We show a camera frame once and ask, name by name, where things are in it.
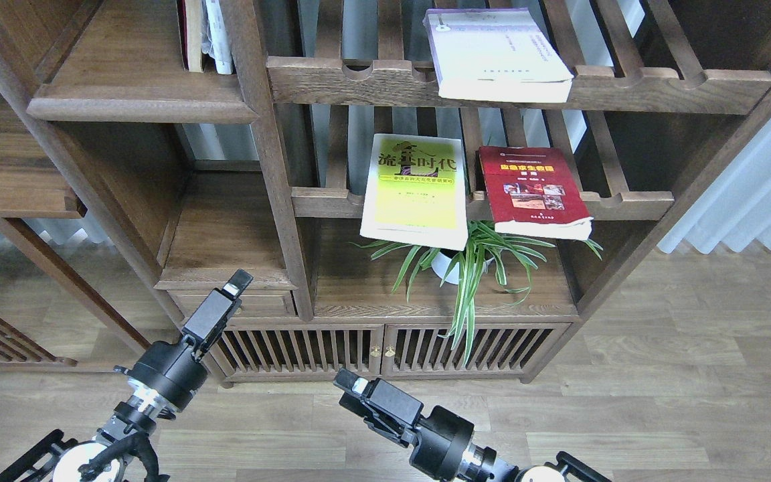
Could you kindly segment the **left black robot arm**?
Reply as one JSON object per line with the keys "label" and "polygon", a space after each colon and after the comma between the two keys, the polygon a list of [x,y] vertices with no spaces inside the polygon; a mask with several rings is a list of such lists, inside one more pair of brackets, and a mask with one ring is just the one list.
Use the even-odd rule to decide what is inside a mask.
{"label": "left black robot arm", "polygon": [[220,338],[240,296],[253,280],[238,270],[215,288],[181,328],[174,344],[153,343],[131,368],[116,366],[128,378],[133,394],[119,403],[93,439],[65,440],[53,430],[0,473],[0,481],[122,481],[132,459],[146,470],[147,481],[166,481],[149,440],[159,418],[174,419],[187,408],[208,372],[203,357]]}

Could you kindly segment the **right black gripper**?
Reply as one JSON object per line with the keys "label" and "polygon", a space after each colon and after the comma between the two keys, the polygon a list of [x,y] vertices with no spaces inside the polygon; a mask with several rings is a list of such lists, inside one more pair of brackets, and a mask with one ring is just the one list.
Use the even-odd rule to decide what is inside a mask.
{"label": "right black gripper", "polygon": [[483,481],[483,452],[472,445],[475,426],[441,406],[428,417],[423,403],[377,378],[367,381],[342,368],[333,380],[345,394],[339,405],[360,416],[372,431],[401,446],[413,445],[411,466],[435,480]]}

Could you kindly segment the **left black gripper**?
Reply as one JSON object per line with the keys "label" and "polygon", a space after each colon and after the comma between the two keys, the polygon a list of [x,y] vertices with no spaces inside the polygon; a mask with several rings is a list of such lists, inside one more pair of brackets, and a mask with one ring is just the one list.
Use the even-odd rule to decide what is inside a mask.
{"label": "left black gripper", "polygon": [[242,292],[252,280],[249,272],[237,270],[222,288],[211,290],[184,324],[181,341],[153,343],[131,369],[115,366],[134,388],[133,397],[116,407],[117,418],[136,421],[135,412],[140,412],[152,419],[174,420],[189,406],[206,379],[201,359],[241,306]]}

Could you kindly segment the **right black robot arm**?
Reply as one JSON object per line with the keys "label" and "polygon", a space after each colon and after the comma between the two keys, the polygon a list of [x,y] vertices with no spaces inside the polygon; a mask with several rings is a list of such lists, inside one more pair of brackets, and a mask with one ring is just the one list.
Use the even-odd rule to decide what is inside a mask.
{"label": "right black robot arm", "polygon": [[413,446],[411,467],[434,480],[452,481],[606,481],[565,451],[557,463],[520,469],[490,447],[472,442],[475,426],[450,410],[435,406],[422,416],[423,405],[410,394],[377,378],[367,381],[342,368],[333,380],[345,394],[340,405],[362,417],[372,431],[403,447]]}

